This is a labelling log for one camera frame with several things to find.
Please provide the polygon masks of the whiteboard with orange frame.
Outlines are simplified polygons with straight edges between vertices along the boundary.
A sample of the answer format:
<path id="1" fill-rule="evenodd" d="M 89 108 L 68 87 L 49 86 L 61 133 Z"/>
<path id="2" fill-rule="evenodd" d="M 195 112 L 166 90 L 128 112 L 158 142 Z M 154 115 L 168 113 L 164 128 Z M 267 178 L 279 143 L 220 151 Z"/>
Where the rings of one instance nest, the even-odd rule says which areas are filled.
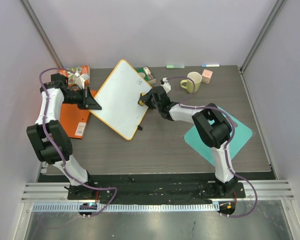
<path id="1" fill-rule="evenodd" d="M 148 107 L 138 104 L 152 86 L 124 59 L 120 60 L 94 96 L 101 110 L 90 112 L 125 140 L 130 141 Z"/>

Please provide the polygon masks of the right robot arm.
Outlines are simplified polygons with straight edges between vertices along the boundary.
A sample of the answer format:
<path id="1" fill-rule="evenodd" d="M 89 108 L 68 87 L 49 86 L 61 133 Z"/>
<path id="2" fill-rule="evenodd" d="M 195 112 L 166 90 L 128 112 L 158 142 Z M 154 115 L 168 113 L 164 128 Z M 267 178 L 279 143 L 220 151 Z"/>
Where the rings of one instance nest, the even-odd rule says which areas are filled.
<path id="1" fill-rule="evenodd" d="M 188 106 L 171 101 L 162 86 L 153 87 L 139 96 L 138 104 L 158 110 L 163 119 L 194 124 L 200 140 L 210 148 L 215 167 L 215 192 L 226 198 L 238 182 L 232 167 L 229 144 L 235 129 L 215 104 Z"/>

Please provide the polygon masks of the yellow bone-shaped eraser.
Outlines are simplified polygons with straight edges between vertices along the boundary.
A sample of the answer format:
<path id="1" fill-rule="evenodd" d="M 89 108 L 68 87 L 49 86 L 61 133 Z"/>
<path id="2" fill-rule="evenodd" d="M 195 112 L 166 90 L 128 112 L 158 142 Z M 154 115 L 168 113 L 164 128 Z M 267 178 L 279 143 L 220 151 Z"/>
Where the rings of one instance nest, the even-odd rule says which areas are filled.
<path id="1" fill-rule="evenodd" d="M 147 96 L 146 93 L 141 93 L 141 94 L 140 94 L 139 99 L 138 99 L 138 102 L 137 102 L 140 106 L 145 106 L 145 105 L 146 105 L 146 104 L 145 104 L 146 96 Z"/>

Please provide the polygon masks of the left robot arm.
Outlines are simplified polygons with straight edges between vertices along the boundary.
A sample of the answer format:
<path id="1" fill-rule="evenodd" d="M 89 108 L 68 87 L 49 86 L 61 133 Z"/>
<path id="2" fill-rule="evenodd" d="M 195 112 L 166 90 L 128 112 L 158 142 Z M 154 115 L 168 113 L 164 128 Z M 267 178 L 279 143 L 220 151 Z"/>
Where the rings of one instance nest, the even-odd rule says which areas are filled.
<path id="1" fill-rule="evenodd" d="M 87 200 L 92 199 L 97 188 L 89 172 L 80 166 L 73 155 L 70 137 L 60 123 L 64 103 L 76 105 L 80 110 L 101 110 L 89 87 L 78 90 L 68 88 L 68 78 L 61 73 L 50 76 L 50 82 L 40 88 L 42 103 L 34 125 L 26 134 L 40 162 L 59 169 L 69 180 L 68 192 Z"/>

